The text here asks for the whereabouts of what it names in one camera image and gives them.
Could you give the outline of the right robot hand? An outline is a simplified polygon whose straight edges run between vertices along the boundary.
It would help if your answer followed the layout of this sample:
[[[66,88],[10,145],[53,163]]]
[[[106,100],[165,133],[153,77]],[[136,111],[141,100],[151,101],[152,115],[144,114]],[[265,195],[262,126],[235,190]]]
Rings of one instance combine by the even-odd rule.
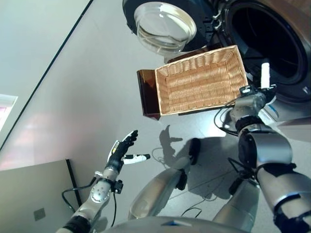
[[[270,79],[270,61],[264,59],[260,65],[259,87],[256,87],[256,91],[264,95],[266,104],[271,104],[276,99],[276,84],[272,84]]]

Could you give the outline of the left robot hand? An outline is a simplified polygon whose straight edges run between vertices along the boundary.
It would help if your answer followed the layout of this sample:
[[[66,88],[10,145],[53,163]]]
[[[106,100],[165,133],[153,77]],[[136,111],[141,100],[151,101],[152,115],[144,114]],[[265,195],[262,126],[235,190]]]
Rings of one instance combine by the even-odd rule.
[[[121,171],[123,165],[140,163],[151,158],[150,154],[126,154],[137,140],[138,130],[128,133],[122,141],[116,140],[108,155],[105,169],[113,168]]]

